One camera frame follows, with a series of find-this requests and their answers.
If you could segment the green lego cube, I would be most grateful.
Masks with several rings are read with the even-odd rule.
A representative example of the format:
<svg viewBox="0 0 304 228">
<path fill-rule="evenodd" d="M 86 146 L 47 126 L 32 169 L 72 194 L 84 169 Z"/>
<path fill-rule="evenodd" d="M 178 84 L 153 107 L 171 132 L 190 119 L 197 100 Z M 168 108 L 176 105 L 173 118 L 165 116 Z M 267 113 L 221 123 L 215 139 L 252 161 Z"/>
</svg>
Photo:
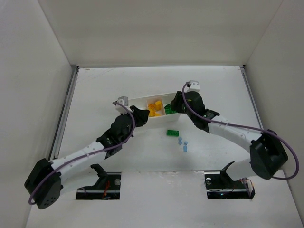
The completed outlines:
<svg viewBox="0 0 304 228">
<path fill-rule="evenodd" d="M 175 112 L 172 110 L 170 104 L 167 104 L 167 105 L 164 107 L 164 110 L 165 110 L 165 114 L 166 114 L 166 115 L 174 114 L 174 113 L 175 113 Z"/>
</svg>

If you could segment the yellow butterfly lego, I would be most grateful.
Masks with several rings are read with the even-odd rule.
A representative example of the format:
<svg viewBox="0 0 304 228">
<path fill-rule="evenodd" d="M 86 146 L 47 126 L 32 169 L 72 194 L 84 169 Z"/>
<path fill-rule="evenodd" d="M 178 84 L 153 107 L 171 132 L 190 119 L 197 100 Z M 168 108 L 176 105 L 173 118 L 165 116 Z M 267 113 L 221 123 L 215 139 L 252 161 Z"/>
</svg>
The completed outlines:
<svg viewBox="0 0 304 228">
<path fill-rule="evenodd" d="M 156 113 L 156 112 L 150 112 L 149 113 L 149 117 L 157 117 L 157 116 L 161 116 L 160 113 Z"/>
</svg>

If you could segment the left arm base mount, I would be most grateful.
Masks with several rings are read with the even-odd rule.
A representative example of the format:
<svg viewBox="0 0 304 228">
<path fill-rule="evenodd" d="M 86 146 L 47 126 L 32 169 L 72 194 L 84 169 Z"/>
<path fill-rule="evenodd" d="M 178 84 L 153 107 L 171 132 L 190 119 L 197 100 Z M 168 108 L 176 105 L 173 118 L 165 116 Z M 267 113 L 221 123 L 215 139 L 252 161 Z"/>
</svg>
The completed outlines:
<svg viewBox="0 0 304 228">
<path fill-rule="evenodd" d="M 91 165 L 97 174 L 94 185 L 81 187 L 76 192 L 76 200 L 119 200 L 121 172 L 106 172 L 99 164 Z"/>
</svg>

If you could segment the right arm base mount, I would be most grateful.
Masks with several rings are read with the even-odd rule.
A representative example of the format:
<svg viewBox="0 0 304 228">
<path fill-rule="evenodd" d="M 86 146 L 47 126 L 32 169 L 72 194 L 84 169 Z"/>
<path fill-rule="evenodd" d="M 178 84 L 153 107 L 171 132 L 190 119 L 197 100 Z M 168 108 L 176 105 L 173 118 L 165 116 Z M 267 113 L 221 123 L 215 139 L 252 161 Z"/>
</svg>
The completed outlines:
<svg viewBox="0 0 304 228">
<path fill-rule="evenodd" d="M 241 178 L 232 180 L 227 169 L 234 163 L 230 162 L 221 170 L 207 171 L 204 174 L 204 186 L 209 200 L 249 199 L 256 194 L 251 180 Z"/>
</svg>

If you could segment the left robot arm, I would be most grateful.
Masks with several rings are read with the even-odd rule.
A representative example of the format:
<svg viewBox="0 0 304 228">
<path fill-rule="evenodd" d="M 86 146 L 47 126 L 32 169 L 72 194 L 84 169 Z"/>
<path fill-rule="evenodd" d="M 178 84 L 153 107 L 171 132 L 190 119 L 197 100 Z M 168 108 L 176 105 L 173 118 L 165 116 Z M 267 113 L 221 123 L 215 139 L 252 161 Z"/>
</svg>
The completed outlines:
<svg viewBox="0 0 304 228">
<path fill-rule="evenodd" d="M 24 183 L 30 194 L 29 205 L 45 209 L 69 187 L 78 189 L 105 179 L 106 172 L 100 163 L 119 152 L 133 136 L 135 128 L 147 123 L 150 114 L 149 110 L 134 105 L 120 107 L 126 112 L 116 117 L 110 128 L 85 148 L 60 159 L 43 158 L 36 162 Z"/>
</svg>

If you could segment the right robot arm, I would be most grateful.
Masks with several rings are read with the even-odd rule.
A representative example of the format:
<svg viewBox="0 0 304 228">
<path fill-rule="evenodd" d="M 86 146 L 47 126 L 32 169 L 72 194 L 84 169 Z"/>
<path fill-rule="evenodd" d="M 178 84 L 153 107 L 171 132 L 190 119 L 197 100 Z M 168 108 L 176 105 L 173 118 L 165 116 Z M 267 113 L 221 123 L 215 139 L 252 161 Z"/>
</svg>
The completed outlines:
<svg viewBox="0 0 304 228">
<path fill-rule="evenodd" d="M 178 91 L 171 101 L 171 108 L 180 114 L 186 114 L 198 129 L 225 138 L 249 153 L 248 159 L 232 161 L 226 165 L 220 171 L 224 178 L 237 181 L 258 176 L 269 180 L 288 161 L 288 156 L 274 132 L 262 133 L 229 125 L 219 113 L 205 108 L 198 92 Z"/>
</svg>

